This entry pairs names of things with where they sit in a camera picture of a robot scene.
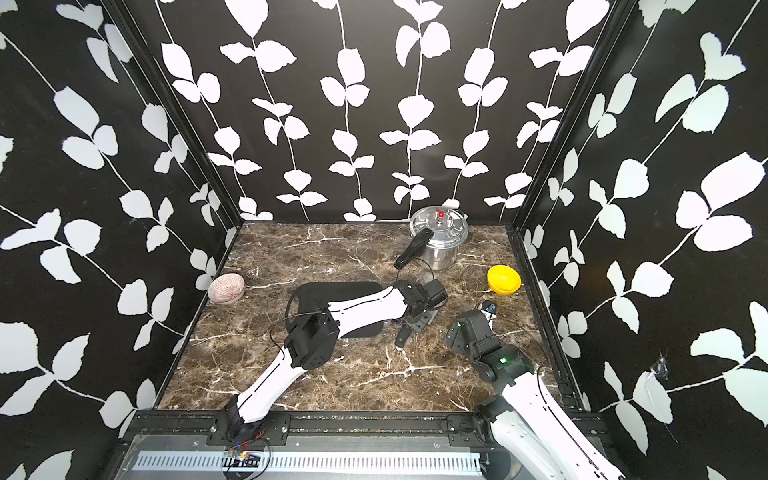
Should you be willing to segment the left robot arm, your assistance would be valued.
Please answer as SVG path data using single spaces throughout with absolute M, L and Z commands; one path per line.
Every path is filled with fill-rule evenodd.
M 413 332 L 432 322 L 447 301 L 443 284 L 398 280 L 384 287 L 376 282 L 314 282 L 294 292 L 298 310 L 285 320 L 287 336 L 273 362 L 254 383 L 233 396 L 217 414 L 212 437 L 229 444 L 255 438 L 275 401 L 304 373 L 324 365 L 340 339 L 373 337 L 383 324 L 401 327 L 402 347 Z

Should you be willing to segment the black cutting board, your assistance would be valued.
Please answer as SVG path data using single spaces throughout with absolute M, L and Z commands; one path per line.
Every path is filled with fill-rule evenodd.
M 300 285 L 291 294 L 285 309 L 285 326 L 290 331 L 294 315 L 318 310 L 328 302 L 347 301 L 378 293 L 382 286 L 373 281 L 313 282 Z

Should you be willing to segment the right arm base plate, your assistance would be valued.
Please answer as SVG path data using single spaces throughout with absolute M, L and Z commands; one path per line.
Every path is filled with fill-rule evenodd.
M 441 423 L 452 447 L 471 450 L 494 450 L 501 445 L 491 434 L 490 424 L 468 412 L 449 414 Z

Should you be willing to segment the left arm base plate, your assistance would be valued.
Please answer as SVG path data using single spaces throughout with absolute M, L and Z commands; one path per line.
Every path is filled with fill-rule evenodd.
M 227 419 L 223 413 L 217 415 L 211 431 L 206 438 L 209 446 L 233 447 L 259 441 L 266 441 L 272 446 L 284 446 L 289 433 L 291 415 L 286 413 L 268 413 L 254 423 Z

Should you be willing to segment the cleaver knife black handle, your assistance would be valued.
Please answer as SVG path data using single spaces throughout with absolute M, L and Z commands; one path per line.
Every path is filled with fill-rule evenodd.
M 395 346 L 403 349 L 413 333 L 421 333 L 435 319 L 438 309 L 430 309 L 422 312 L 416 317 L 409 317 L 401 322 L 400 330 L 395 339 Z

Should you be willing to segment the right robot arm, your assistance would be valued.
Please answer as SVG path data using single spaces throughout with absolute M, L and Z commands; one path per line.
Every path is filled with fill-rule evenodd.
M 475 309 L 451 324 L 444 344 L 468 360 L 495 395 L 477 405 L 473 433 L 485 447 L 487 479 L 624 479 L 554 400 L 531 360 Z

